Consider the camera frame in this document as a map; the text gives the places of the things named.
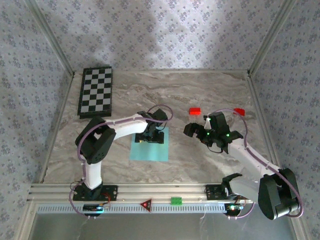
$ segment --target black and white checkered board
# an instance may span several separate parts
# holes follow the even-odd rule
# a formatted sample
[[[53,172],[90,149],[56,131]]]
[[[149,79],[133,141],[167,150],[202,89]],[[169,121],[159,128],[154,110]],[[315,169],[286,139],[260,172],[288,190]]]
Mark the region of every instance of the black and white checkered board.
[[[78,115],[81,119],[111,116],[112,68],[83,70]]]

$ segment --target patterned wallpaper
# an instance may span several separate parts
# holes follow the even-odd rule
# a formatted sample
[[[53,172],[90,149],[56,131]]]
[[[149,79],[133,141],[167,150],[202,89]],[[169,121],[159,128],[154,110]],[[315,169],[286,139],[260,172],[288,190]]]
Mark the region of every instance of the patterned wallpaper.
[[[6,2],[0,2],[1,240],[14,236],[69,81],[24,1]]]
[[[320,2],[298,0],[254,84],[285,167],[297,177],[314,239],[320,239]]]
[[[282,0],[38,0],[73,70],[248,69]]]

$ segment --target red object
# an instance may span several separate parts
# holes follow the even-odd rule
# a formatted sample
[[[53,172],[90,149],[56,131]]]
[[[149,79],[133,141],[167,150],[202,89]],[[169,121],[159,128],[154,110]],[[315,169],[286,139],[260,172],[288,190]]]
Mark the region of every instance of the red object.
[[[189,108],[189,114],[190,115],[200,115],[201,114],[201,108],[200,107],[190,107]]]
[[[244,115],[246,115],[246,111],[244,110],[244,109],[242,109],[242,108],[235,108],[235,109],[233,109],[233,110],[235,110],[238,114],[240,114],[241,116],[244,116]]]
[[[140,203],[140,205],[142,207],[144,207],[148,212],[150,212],[151,211],[151,201],[152,201],[152,199],[149,199],[147,201]]]

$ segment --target marble surface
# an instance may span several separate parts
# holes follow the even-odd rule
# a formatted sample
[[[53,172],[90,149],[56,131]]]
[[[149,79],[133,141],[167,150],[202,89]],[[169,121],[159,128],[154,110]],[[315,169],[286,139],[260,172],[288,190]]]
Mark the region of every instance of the marble surface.
[[[49,159],[44,182],[72,182],[81,179],[75,139],[89,122],[77,116],[82,75],[75,74],[63,112],[60,128]],[[114,72],[112,117],[128,117],[166,104],[174,111],[169,127],[169,161],[131,161],[132,136],[113,142],[102,163],[102,180],[116,182],[220,182],[222,177],[240,172],[244,166],[233,157],[215,154],[197,138],[183,134],[186,124],[204,123],[202,117],[190,117],[190,107],[201,107],[204,114],[224,108],[244,108],[248,124],[248,142],[266,156],[247,83],[229,74],[205,72]],[[231,130],[244,134],[242,121],[226,113]]]

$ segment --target red block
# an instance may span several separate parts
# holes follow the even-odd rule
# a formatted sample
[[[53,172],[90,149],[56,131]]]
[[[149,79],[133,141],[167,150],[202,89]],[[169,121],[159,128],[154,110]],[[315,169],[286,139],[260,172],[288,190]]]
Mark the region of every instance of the red block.
[[[190,107],[189,108],[189,114],[190,115],[200,115],[201,114],[201,108],[200,107]]]
[[[242,108],[235,108],[233,110],[236,111],[241,116],[244,116],[246,114],[246,111],[244,109],[242,109]]]

